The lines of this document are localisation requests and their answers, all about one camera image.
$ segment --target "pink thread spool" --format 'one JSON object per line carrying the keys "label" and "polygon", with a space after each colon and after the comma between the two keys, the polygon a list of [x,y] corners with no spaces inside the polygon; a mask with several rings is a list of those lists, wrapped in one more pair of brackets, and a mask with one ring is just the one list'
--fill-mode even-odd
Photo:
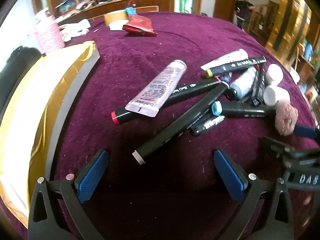
{"label": "pink thread spool", "polygon": [[44,17],[35,26],[39,43],[46,54],[65,47],[58,24],[53,16]]}

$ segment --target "purple tablecloth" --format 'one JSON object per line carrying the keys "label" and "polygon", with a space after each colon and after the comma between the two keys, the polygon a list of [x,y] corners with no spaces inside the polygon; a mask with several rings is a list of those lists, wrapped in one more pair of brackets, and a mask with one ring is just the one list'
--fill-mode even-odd
{"label": "purple tablecloth", "polygon": [[[273,137],[298,149],[318,145],[294,135],[281,137],[274,119],[229,118],[199,137],[184,133],[140,166],[132,152],[202,96],[162,109],[155,118],[121,126],[112,122],[110,113],[125,106],[170,62],[181,59],[188,66],[180,85],[203,79],[201,65],[240,48],[250,57],[265,56],[266,66],[279,64],[254,38],[230,22],[189,14],[144,15],[152,20],[156,37],[110,31],[101,20],[93,22],[87,35],[71,41],[70,45],[95,41],[100,60],[65,123],[54,178],[77,172],[98,149],[107,149],[110,166],[84,208],[109,239],[212,240],[237,207],[215,170],[215,149],[225,149],[245,171],[260,179],[275,180],[282,175],[281,163],[258,149],[258,138]],[[307,103],[286,70],[279,86],[289,91],[299,112],[298,123],[314,126]],[[298,235],[310,207],[302,204],[306,192],[291,190],[290,194]],[[66,218],[74,232],[71,219]]]}

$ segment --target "pink pom-pom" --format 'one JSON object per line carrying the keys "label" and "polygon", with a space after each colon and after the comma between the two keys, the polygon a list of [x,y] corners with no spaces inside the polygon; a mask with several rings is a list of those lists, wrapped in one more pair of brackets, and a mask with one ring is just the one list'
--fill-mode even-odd
{"label": "pink pom-pom", "polygon": [[290,105],[287,99],[279,100],[275,106],[276,118],[275,126],[276,130],[281,135],[290,135],[293,133],[294,126],[298,120],[298,110]]}

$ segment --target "red package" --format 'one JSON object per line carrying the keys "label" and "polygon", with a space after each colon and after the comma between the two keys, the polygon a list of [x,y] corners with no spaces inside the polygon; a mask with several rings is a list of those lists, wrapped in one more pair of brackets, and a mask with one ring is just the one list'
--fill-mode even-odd
{"label": "red package", "polygon": [[129,22],[123,25],[123,30],[129,33],[140,33],[143,36],[157,36],[157,33],[153,31],[152,22],[149,18],[137,15],[128,14]]}

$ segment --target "wooden railing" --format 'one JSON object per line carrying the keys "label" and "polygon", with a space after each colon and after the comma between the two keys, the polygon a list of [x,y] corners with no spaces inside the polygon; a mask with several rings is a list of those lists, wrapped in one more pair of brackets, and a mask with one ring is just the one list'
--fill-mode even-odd
{"label": "wooden railing", "polygon": [[271,34],[279,4],[259,4],[249,7],[251,16],[249,23],[244,26],[246,33],[254,36],[259,43],[265,45]]}

